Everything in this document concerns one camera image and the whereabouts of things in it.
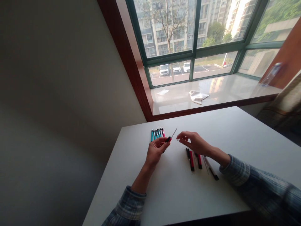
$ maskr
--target white window sill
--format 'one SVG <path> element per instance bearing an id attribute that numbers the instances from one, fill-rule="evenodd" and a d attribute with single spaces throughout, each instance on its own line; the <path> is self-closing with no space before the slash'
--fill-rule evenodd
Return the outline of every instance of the white window sill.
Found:
<path id="1" fill-rule="evenodd" d="M 159 95 L 158 92 L 164 89 L 168 92 Z M 191 90 L 198 90 L 210 96 L 199 105 L 190 99 Z M 153 115 L 278 94 L 281 91 L 271 86 L 261 87 L 257 80 L 235 74 L 181 83 L 151 90 L 154 101 Z"/>

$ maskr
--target white table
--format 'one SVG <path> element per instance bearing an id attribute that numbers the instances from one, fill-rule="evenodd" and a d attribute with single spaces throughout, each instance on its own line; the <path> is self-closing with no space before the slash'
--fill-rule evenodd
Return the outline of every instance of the white table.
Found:
<path id="1" fill-rule="evenodd" d="M 196 131 L 210 144 L 301 188 L 301 148 L 238 107 L 123 127 L 83 226 L 99 226 L 132 185 L 144 164 L 151 129 L 165 136 L 177 132 L 150 180 L 141 225 L 167 225 L 249 210 L 219 172 L 220 180 L 202 170 L 190 171 L 181 131 Z"/>

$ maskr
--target person's left hand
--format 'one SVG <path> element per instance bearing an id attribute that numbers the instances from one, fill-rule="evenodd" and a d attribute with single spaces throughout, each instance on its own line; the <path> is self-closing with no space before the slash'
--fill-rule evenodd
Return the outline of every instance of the person's left hand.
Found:
<path id="1" fill-rule="evenodd" d="M 155 170 L 162 153 L 170 145 L 170 142 L 166 142 L 167 137 L 159 137 L 154 141 L 150 142 L 146 155 L 145 165 L 151 170 Z"/>

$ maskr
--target window sill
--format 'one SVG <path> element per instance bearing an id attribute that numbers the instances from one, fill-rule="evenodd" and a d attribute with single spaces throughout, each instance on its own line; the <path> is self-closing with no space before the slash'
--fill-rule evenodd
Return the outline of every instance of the window sill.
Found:
<path id="1" fill-rule="evenodd" d="M 159 95 L 158 93 L 162 90 L 168 90 L 168 92 L 164 95 Z M 210 96 L 199 105 L 190 99 L 189 92 L 191 90 L 198 90 Z M 214 110 L 228 107 L 226 103 L 232 103 L 229 106 L 243 106 L 254 103 L 245 100 L 256 100 L 255 102 L 257 103 L 266 102 L 273 100 L 281 91 L 282 89 L 271 86 L 261 87 L 257 80 L 236 74 L 181 83 L 151 90 L 154 101 L 153 115 L 195 108 L 204 108 L 204 111 Z"/>

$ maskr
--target person's right hand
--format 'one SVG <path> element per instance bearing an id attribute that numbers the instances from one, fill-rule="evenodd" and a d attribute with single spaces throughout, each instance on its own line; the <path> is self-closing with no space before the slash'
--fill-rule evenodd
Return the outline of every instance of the person's right hand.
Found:
<path id="1" fill-rule="evenodd" d="M 200 155 L 210 156 L 211 152 L 216 148 L 208 144 L 197 132 L 183 131 L 177 136 L 178 139 L 180 139 L 180 143 Z"/>

